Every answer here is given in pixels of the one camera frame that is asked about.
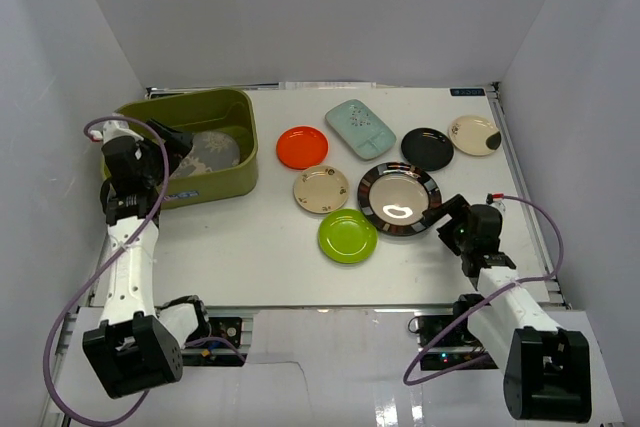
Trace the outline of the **grey plate with reindeer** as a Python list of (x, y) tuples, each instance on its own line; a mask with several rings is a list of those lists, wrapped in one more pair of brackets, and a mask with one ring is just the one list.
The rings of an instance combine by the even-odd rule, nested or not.
[(194, 135), (193, 149), (185, 157), (171, 179), (214, 173), (237, 166), (240, 148), (236, 140), (221, 131), (204, 131)]

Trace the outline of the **large black rimmed beige plate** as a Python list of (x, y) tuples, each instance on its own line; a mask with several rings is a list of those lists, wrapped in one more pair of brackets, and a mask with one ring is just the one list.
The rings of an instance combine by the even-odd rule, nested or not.
[(360, 179), (357, 202), (379, 232), (410, 237), (428, 229), (424, 212), (438, 208), (442, 195), (426, 171), (402, 162), (387, 162), (371, 168)]

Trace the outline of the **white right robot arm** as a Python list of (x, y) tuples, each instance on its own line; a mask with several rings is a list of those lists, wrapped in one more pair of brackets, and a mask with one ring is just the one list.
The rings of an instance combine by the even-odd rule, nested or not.
[(469, 204), (457, 194), (423, 213), (423, 224), (462, 263), (474, 293), (462, 298), (466, 309), (444, 328), (461, 344), (478, 342), (503, 374), (506, 408), (516, 420), (586, 423), (592, 416), (589, 343), (579, 331), (553, 320), (526, 289), (500, 249), (503, 216), (488, 195)]

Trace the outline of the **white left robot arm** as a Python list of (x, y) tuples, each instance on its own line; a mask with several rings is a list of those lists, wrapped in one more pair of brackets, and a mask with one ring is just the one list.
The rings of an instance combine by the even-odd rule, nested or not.
[(154, 250), (164, 184), (191, 152), (191, 134), (147, 121), (150, 140), (124, 120), (93, 132), (108, 176), (100, 202), (109, 238), (107, 299), (97, 328), (83, 335), (83, 351), (108, 396), (121, 398), (179, 381), (181, 350), (211, 334), (204, 303), (183, 296), (157, 307), (153, 300)]

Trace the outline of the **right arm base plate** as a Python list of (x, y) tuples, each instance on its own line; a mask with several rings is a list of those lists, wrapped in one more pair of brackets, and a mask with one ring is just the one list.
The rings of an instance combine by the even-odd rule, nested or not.
[[(422, 351), (453, 320), (453, 314), (417, 315), (410, 318), (407, 330), (417, 337), (419, 351)], [(467, 330), (466, 323), (462, 323), (439, 340), (413, 368), (418, 367), (421, 372), (443, 371), (475, 360), (478, 362), (465, 366), (464, 370), (498, 369), (485, 346)]]

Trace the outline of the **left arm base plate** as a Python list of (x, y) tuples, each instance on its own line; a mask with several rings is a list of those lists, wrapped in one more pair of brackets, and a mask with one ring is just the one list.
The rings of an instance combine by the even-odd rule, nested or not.
[(220, 338), (225, 339), (241, 350), (242, 333), (241, 317), (210, 317), (207, 327), (197, 329), (187, 338), (192, 346), (183, 349), (183, 364), (186, 367), (242, 367), (247, 354), (238, 356), (220, 341)]

